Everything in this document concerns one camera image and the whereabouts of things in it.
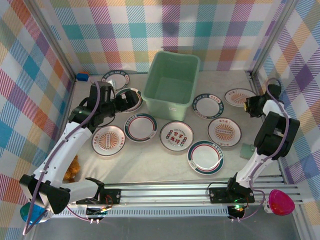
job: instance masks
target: brown stuffed toy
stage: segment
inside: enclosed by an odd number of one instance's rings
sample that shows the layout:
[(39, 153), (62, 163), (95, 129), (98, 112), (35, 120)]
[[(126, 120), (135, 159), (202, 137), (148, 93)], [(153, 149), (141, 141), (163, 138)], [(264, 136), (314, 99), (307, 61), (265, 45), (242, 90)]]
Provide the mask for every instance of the brown stuffed toy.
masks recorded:
[(74, 159), (72, 160), (69, 168), (67, 169), (63, 180), (69, 181), (69, 183), (74, 183), (75, 182), (75, 176), (76, 174), (80, 171), (80, 165), (78, 162), (78, 155), (75, 155)]

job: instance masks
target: blue object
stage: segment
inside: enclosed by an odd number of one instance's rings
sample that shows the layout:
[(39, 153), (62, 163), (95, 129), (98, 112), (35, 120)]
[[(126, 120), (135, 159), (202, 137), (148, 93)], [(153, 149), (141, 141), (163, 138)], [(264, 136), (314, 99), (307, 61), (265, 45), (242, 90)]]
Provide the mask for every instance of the blue object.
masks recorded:
[[(30, 202), (28, 202), (27, 204), (23, 205), (20, 208), (21, 218), (25, 222), (27, 221), (27, 218), (28, 218), (29, 209), (30, 209)], [(40, 216), (40, 214), (42, 214), (44, 212), (44, 210), (45, 210), (44, 208), (35, 204), (33, 206), (33, 213), (31, 215), (29, 225), (31, 225), (35, 220), (37, 220), (37, 218)], [(42, 218), (40, 218), (35, 224), (38, 224), (41, 221), (41, 219)]]
[(78, 73), (76, 79), (78, 81), (88, 82), (89, 75), (87, 73)]

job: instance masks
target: pink object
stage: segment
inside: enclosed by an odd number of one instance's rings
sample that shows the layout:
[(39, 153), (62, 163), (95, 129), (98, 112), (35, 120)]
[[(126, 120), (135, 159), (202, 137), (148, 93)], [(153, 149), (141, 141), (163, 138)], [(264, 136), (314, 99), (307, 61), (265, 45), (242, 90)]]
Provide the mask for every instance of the pink object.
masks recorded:
[(283, 191), (274, 189), (269, 195), (269, 206), (276, 215), (284, 216), (291, 214), (295, 210), (295, 203)]

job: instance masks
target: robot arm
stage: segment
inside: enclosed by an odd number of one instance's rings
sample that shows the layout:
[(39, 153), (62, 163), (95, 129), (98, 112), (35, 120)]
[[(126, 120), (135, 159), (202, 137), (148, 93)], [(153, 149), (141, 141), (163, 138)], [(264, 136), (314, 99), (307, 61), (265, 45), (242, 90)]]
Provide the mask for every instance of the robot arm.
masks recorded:
[(214, 192), (214, 189), (210, 190), (214, 196), (210, 198), (211, 203), (253, 203), (255, 199), (252, 185), (256, 178), (274, 160), (285, 157), (293, 144), (300, 122), (289, 117), (288, 131), (283, 139), (287, 121), (284, 112), (278, 105), (281, 104), (284, 109), (283, 104), (278, 101), (281, 87), (274, 84), (267, 87), (277, 102), (272, 100), (266, 92), (262, 96), (247, 98), (244, 106), (245, 111), (251, 117), (266, 115), (254, 140), (255, 151), (244, 168), (229, 179), (226, 189), (220, 189), (218, 192)]
[[(64, 174), (78, 150), (90, 138), (97, 126), (103, 123), (104, 118), (114, 117), (117, 112), (127, 110), (138, 102), (138, 96), (134, 91), (128, 91), (125, 97), (118, 96), (111, 101), (111, 85), (106, 82), (100, 82), (99, 86), (102, 94), (98, 110), (92, 119), (83, 128), (78, 129), (57, 151), (41, 181), (35, 203), (54, 214), (62, 212), (69, 203), (82, 199), (93, 198), (92, 200), (97, 203), (105, 203), (105, 199), (99, 199), (99, 194), (104, 188), (103, 182), (88, 177), (81, 182), (62, 184)], [(91, 113), (93, 103), (97, 99), (97, 90), (93, 87), (91, 86), (89, 98), (85, 98), (80, 106), (72, 111), (69, 117), (70, 122), (67, 124), (58, 144), (63, 141), (65, 135), (75, 129)], [(276, 96), (277, 99), (279, 98), (281, 92), (279, 86), (269, 85), (268, 89), (273, 93), (272, 95)], [(247, 165), (236, 173), (234, 177), (229, 179), (227, 187), (209, 188), (210, 202), (212, 204), (253, 203), (255, 199), (250, 182), (254, 182), (263, 169), (272, 163), (272, 161), (287, 155), (300, 125), (298, 120), (291, 118), (289, 121), (289, 131), (281, 150), (273, 158), (264, 161), (266, 157), (274, 154), (280, 146), (285, 131), (286, 119), (279, 106), (266, 93), (262, 96), (247, 98), (245, 111), (251, 117), (266, 115), (266, 119), (254, 141), (255, 152)], [(29, 199), (32, 198), (35, 186), (43, 172), (45, 162), (32, 176), (23, 175), (20, 179), (21, 188)]]
[[(67, 141), (65, 141), (65, 137), (75, 130), (93, 111), (98, 96), (97, 87), (94, 84), (91, 85), (89, 97), (85, 98), (81, 104), (72, 111), (69, 117), (69, 123), (67, 123), (61, 138), (43, 164), (34, 171), (33, 175), (28, 176), (24, 174), (19, 181), (24, 194), (27, 198), (31, 199), (36, 184), (44, 172), (45, 174), (41, 180), (35, 204), (54, 214), (60, 213), (71, 202), (86, 198), (98, 198), (99, 189), (104, 186), (102, 182), (89, 177), (80, 182), (63, 184), (64, 175), (77, 152), (91, 137), (96, 128), (103, 123), (104, 118), (114, 117), (117, 112), (130, 109), (139, 101), (137, 93), (132, 90), (111, 100), (111, 91), (113, 91), (111, 84), (108, 82), (98, 82), (98, 85), (100, 88), (99, 105), (90, 121), (76, 130), (68, 137)], [(57, 149), (48, 168), (44, 171), (44, 166), (49, 157), (55, 152), (55, 149), (58, 148), (61, 142), (64, 141), (65, 143)]]

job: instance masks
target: plate with red rim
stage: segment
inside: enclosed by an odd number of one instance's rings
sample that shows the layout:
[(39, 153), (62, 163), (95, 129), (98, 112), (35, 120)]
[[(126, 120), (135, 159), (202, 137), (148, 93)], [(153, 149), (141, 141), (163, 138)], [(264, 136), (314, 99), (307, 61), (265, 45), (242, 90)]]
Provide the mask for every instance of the plate with red rim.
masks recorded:
[(157, 133), (157, 121), (146, 113), (137, 113), (124, 124), (124, 134), (131, 141), (142, 143), (152, 139)]
[(254, 96), (256, 96), (256, 94), (253, 91), (245, 88), (235, 88), (227, 91), (224, 95), (224, 99), (232, 106), (243, 108), (247, 98)]
[(190, 167), (203, 175), (215, 174), (224, 165), (224, 154), (221, 148), (207, 140), (194, 143), (188, 150), (187, 159)]
[(125, 71), (113, 70), (108, 71), (105, 75), (103, 75), (101, 81), (110, 83), (114, 91), (118, 91), (125, 88), (129, 84), (130, 77)]
[(172, 121), (161, 129), (160, 141), (166, 149), (174, 152), (184, 151), (194, 141), (194, 132), (188, 124)]
[(126, 136), (121, 128), (110, 125), (100, 128), (92, 137), (92, 148), (101, 156), (112, 156), (124, 147)]
[(207, 131), (211, 141), (221, 147), (235, 146), (240, 142), (242, 136), (239, 125), (226, 117), (218, 117), (212, 120)]
[(132, 113), (132, 112), (138, 110), (138, 109), (142, 106), (142, 104), (144, 103), (144, 100), (143, 100), (142, 97), (141, 97), (141, 92), (140, 92), (138, 89), (135, 89), (135, 88), (132, 88), (132, 87), (124, 88), (124, 89), (118, 91), (115, 96), (117, 97), (117, 96), (119, 96), (119, 95), (123, 95), (123, 94), (125, 94), (125, 92), (127, 92), (128, 90), (133, 90), (133, 91), (135, 91), (135, 92), (137, 93), (137, 96), (138, 96), (138, 98), (139, 98), (139, 101), (138, 101), (138, 103), (137, 103), (135, 106), (133, 106), (132, 108), (130, 108), (130, 109), (126, 110), (126, 111), (123, 111), (123, 113)]

